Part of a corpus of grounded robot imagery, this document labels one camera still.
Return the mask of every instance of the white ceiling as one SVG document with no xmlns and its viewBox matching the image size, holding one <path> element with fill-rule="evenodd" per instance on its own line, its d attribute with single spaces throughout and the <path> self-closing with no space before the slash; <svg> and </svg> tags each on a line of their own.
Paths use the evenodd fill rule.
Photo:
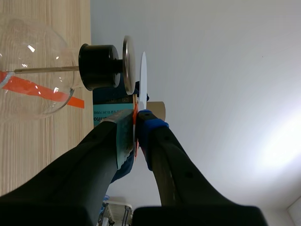
<svg viewBox="0 0 301 226">
<path fill-rule="evenodd" d="M 120 55 L 131 35 L 150 100 L 165 102 L 209 182 L 235 202 L 282 208 L 301 195 L 300 12 L 299 0 L 91 0 L 92 43 Z M 108 194 L 160 204 L 142 152 Z"/>
</svg>

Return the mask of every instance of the blue label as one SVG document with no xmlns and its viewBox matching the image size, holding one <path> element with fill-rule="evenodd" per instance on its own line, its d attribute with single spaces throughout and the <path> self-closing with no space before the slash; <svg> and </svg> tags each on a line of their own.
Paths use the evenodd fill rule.
<svg viewBox="0 0 301 226">
<path fill-rule="evenodd" d="M 134 104 L 105 104 L 105 105 L 93 105 L 93 118 L 94 127 L 97 126 L 100 121 L 118 111 L 123 109 L 134 109 Z"/>
</svg>

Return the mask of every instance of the wooden surface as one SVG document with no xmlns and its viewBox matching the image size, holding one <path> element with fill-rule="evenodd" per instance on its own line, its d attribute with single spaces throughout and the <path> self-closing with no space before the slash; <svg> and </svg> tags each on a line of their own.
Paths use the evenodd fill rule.
<svg viewBox="0 0 301 226">
<path fill-rule="evenodd" d="M 0 0 L 0 13 L 45 23 L 72 48 L 91 42 L 89 0 Z M 65 106 L 39 121 L 0 126 L 0 195 L 28 181 L 92 130 L 92 92 L 76 89 L 73 96 L 85 100 L 85 109 Z"/>
</svg>

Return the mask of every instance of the black rubber stopper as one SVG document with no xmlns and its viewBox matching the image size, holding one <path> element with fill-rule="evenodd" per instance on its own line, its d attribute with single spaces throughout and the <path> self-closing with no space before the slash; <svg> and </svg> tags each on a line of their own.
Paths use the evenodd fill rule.
<svg viewBox="0 0 301 226">
<path fill-rule="evenodd" d="M 79 73 L 85 87 L 92 91 L 96 88 L 117 87 L 123 62 L 113 45 L 81 46 L 79 51 Z"/>
</svg>

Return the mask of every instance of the orange object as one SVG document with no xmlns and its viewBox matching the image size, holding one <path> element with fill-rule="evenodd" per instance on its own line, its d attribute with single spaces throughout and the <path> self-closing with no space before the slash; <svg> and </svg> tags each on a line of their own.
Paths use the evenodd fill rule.
<svg viewBox="0 0 301 226">
<path fill-rule="evenodd" d="M 137 102 L 135 103 L 135 108 L 134 108 L 134 113 L 133 113 L 133 126 L 136 127 L 136 118 L 137 118 L 137 115 L 138 115 L 138 104 Z M 134 138 L 135 139 L 135 153 L 134 153 L 134 156 L 135 156 L 135 161 L 136 161 L 136 158 L 137 158 L 137 155 L 138 155 L 138 148 L 139 148 L 139 143 L 138 143 L 138 139 Z"/>
<path fill-rule="evenodd" d="M 0 72 L 0 81 L 4 80 L 6 75 L 7 72 Z M 2 89 L 7 89 L 9 91 L 22 93 L 30 96 L 37 96 L 57 102 L 62 102 L 66 100 L 69 96 L 66 93 L 40 86 L 34 82 L 31 82 L 26 79 L 21 79 L 16 76 L 11 76 L 8 82 L 2 87 Z M 76 97 L 71 97 L 67 105 L 85 108 L 85 101 Z"/>
</svg>

